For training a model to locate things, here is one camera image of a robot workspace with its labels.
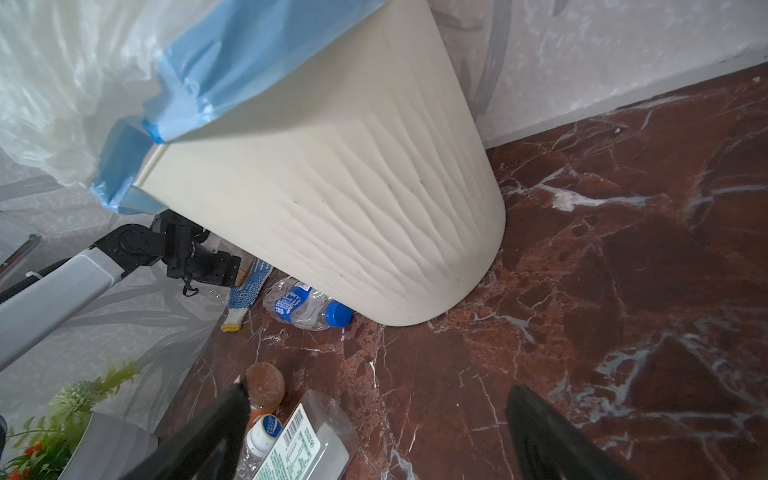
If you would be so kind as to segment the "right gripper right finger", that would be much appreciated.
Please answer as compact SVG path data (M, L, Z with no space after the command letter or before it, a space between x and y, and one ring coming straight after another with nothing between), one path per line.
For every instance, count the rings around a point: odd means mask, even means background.
M524 479L632 477L525 385L510 390L506 418Z

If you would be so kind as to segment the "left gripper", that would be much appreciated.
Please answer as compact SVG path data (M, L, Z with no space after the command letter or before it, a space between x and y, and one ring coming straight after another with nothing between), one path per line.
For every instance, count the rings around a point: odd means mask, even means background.
M183 281L182 294L196 296L197 283L234 287L241 258L213 251L203 243L211 232L171 210L157 215L150 227L150 251L166 265L167 276Z

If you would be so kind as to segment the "clear unlabelled plastic bottle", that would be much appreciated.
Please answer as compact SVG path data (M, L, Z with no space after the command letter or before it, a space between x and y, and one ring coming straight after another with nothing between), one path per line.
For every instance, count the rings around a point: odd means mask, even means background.
M274 414L259 416L246 433L235 479L253 479L277 442L282 423Z

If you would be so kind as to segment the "blue label bottle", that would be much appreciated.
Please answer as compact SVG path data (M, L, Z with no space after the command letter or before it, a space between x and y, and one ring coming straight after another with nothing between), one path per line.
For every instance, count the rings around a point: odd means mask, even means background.
M355 314L346 305L293 277L276 282L267 292L263 307L274 320L307 331L346 328Z

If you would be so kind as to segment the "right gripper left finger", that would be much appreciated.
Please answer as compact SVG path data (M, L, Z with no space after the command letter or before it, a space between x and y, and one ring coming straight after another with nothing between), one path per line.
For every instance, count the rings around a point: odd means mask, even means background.
M232 384L125 479L232 479L251 407L248 386Z

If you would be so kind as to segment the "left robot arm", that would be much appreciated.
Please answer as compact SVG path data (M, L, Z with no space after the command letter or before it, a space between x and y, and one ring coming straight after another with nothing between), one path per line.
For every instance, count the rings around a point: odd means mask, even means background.
M125 224L77 255L1 293L1 367L10 366L70 318L141 267L157 262L182 293L198 283L233 287L241 258L204 245L210 231L166 210L149 226Z

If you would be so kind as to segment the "Nescafe bottle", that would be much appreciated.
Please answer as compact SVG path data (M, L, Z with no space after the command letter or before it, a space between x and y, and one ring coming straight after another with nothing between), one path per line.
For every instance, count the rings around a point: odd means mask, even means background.
M277 411L285 396L285 380L280 370L267 362L251 365L244 373L242 380L247 386L251 407L246 427L250 430L261 416Z

